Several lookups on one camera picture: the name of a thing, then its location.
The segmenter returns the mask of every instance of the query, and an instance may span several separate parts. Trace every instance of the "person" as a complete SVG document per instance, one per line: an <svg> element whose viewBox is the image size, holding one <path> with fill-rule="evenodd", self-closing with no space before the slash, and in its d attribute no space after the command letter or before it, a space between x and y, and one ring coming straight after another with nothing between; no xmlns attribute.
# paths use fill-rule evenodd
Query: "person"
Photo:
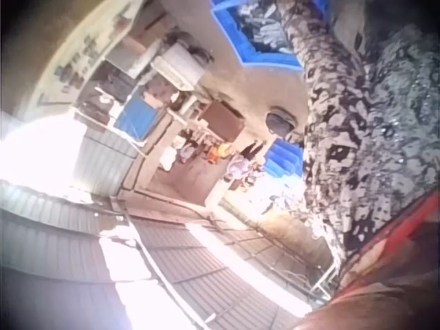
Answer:
<svg viewBox="0 0 440 330"><path fill-rule="evenodd" d="M206 159L210 164L218 164L219 160L224 160L229 157L233 152L230 143L222 142L220 144L214 145L208 152Z"/></svg>
<svg viewBox="0 0 440 330"><path fill-rule="evenodd" d="M226 168L226 175L223 179L225 182L231 182L234 180L231 185L234 190L238 188L241 180L251 171L252 160L267 144L266 141L263 141L259 146L255 147L257 143L258 140L255 140L253 143L245 147L238 155L235 155Z"/></svg>
<svg viewBox="0 0 440 330"><path fill-rule="evenodd" d="M250 160L245 158L242 154L235 155L226 168L226 175L223 178L224 181L227 183L234 181L233 184L241 182L246 174L249 173L250 165Z"/></svg>
<svg viewBox="0 0 440 330"><path fill-rule="evenodd" d="M259 146L255 147L257 143L258 143L258 140L255 140L249 146L245 147L240 152L240 155L242 155L245 159L247 159L249 161L253 160L255 158L255 156L258 155L258 153L267 144L267 141L262 141Z"/></svg>
<svg viewBox="0 0 440 330"><path fill-rule="evenodd" d="M308 221L339 275L297 330L440 329L439 35L414 4L365 1L361 62L312 0L278 0L309 94Z"/></svg>
<svg viewBox="0 0 440 330"><path fill-rule="evenodd" d="M178 151L179 159L182 164L185 164L198 148L195 141L190 140L183 148Z"/></svg>

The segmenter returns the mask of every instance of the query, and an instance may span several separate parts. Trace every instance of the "metal sheet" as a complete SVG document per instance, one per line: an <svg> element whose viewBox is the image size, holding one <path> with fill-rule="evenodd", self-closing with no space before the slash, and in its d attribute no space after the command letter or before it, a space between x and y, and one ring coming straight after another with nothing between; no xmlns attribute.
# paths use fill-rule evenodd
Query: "metal sheet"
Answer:
<svg viewBox="0 0 440 330"><path fill-rule="evenodd" d="M217 315L208 323L211 329L277 329L278 325L286 322L292 325L297 321L287 312L280 314L280 308L275 303L218 261L189 231L182 230L182 227L176 230L175 225L137 219L132 221L143 244L181 297L201 318ZM269 249L271 243L257 232L227 231L227 236L220 232L212 233L247 259L254 268L274 277L281 287L288 286L286 281L275 278L268 267L263 267L257 261L260 251L271 250L272 256L278 257L278 260L282 256L278 247ZM234 240L242 241L242 246L234 244Z"/></svg>
<svg viewBox="0 0 440 330"><path fill-rule="evenodd" d="M49 197L29 188L3 182L0 208L35 222L87 234L100 234L121 224L113 214Z"/></svg>
<svg viewBox="0 0 440 330"><path fill-rule="evenodd" d="M88 129L74 169L74 186L100 196L116 195L136 151L116 134Z"/></svg>

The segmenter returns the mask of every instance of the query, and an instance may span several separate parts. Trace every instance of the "sunlight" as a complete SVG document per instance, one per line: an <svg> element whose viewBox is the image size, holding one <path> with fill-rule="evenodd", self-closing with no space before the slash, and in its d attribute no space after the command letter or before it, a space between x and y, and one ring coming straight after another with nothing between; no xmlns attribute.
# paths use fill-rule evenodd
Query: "sunlight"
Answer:
<svg viewBox="0 0 440 330"><path fill-rule="evenodd" d="M103 230L100 234L124 239L133 238L133 232L126 225L117 225L112 230ZM153 279L135 244L116 243L108 238L101 238L99 244L109 269L110 279L117 282L115 289L125 306L132 330L196 329L166 290Z"/></svg>
<svg viewBox="0 0 440 330"><path fill-rule="evenodd" d="M69 195L86 129L73 113L23 124L0 142L0 178L57 197Z"/></svg>
<svg viewBox="0 0 440 330"><path fill-rule="evenodd" d="M255 290L281 306L292 315L302 318L311 311L311 306L293 296L270 279L254 269L249 263L240 258L233 250L225 246L215 235L195 223L186 227L191 234L224 265L229 267L238 277L250 284Z"/></svg>

